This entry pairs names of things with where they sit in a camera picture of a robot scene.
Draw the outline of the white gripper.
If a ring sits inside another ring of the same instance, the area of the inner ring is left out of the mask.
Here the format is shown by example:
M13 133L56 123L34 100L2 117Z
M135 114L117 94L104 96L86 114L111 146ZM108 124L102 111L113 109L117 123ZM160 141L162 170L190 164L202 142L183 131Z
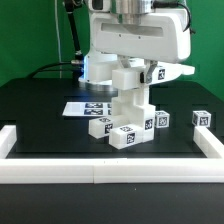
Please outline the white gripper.
M117 54L122 68L131 67L126 56L148 59L144 60L140 82L150 84L157 61L179 63L190 56L190 31L185 30L186 23L187 13L183 9L156 9L143 15L139 25L120 24L110 13L93 13L91 41L97 51Z

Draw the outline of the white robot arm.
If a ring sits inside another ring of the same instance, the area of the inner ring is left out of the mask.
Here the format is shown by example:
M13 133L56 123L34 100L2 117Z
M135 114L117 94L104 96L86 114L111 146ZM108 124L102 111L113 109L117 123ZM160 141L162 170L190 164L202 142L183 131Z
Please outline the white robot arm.
M85 0L90 19L87 77L130 90L194 72L191 12L179 0Z

